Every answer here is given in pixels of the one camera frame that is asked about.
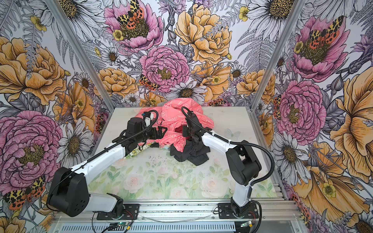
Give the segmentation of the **pink printed cloth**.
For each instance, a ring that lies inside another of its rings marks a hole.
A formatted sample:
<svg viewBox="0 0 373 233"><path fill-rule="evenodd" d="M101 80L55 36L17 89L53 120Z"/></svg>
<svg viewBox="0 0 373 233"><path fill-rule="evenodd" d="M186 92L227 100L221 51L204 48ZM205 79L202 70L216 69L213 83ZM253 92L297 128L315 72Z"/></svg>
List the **pink printed cloth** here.
<svg viewBox="0 0 373 233"><path fill-rule="evenodd" d="M158 119L154 126L162 126L168 129L162 139L149 139L146 142L147 144L158 143L161 148L174 145L177 151L184 151L187 140L182 136L182 127L187 125L187 122L181 111L183 106L196 114L203 127L214 128L213 120L204 114L202 107L196 101L191 98L178 98L165 103L161 107L143 108L136 115L142 118L144 112L155 110L158 112Z"/></svg>

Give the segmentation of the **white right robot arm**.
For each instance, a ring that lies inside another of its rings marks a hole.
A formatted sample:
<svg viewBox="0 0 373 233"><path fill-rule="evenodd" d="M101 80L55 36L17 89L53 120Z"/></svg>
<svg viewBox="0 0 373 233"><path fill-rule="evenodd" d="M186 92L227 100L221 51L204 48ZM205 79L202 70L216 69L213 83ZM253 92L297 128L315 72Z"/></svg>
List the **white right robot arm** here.
<svg viewBox="0 0 373 233"><path fill-rule="evenodd" d="M247 141L233 142L223 138L208 128L204 128L192 112L186 113L185 117L187 126L183 127L183 135L189 136L198 147L213 148L227 159L230 174L236 181L235 192L231 198L231 210L236 218L244 217L252 206L253 186L268 179L271 175L269 173L258 178L262 166L253 147L259 149L260 146Z"/></svg>

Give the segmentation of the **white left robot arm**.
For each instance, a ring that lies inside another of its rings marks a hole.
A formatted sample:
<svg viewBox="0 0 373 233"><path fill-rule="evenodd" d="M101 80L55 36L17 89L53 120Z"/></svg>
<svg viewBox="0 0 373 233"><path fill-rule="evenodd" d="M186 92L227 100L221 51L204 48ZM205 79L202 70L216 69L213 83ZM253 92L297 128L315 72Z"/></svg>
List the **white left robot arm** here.
<svg viewBox="0 0 373 233"><path fill-rule="evenodd" d="M91 158L71 167L59 168L52 180L47 198L47 207L70 217L83 212L104 213L119 219L124 214L123 199L114 194L94 194L88 185L113 163L125 158L135 149L141 150L147 140L161 139L166 128L154 127L158 113L150 110L133 117L126 130L112 143Z"/></svg>

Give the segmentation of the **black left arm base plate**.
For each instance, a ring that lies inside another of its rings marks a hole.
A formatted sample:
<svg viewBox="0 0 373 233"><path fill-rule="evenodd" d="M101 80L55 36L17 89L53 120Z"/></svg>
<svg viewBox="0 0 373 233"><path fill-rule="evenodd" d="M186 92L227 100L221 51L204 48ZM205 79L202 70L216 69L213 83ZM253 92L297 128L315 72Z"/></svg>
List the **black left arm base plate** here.
<svg viewBox="0 0 373 233"><path fill-rule="evenodd" d="M136 220L139 214L139 204L125 203L115 207L112 212L99 212L97 220Z"/></svg>

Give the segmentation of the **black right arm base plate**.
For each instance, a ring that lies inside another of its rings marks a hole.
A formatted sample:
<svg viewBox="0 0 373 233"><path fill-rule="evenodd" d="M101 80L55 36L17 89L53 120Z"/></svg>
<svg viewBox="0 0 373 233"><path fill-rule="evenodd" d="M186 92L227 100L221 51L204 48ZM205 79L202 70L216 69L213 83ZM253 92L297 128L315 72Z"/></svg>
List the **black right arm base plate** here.
<svg viewBox="0 0 373 233"><path fill-rule="evenodd" d="M253 202L239 207L235 203L218 203L218 215L220 219L258 219L257 205Z"/></svg>

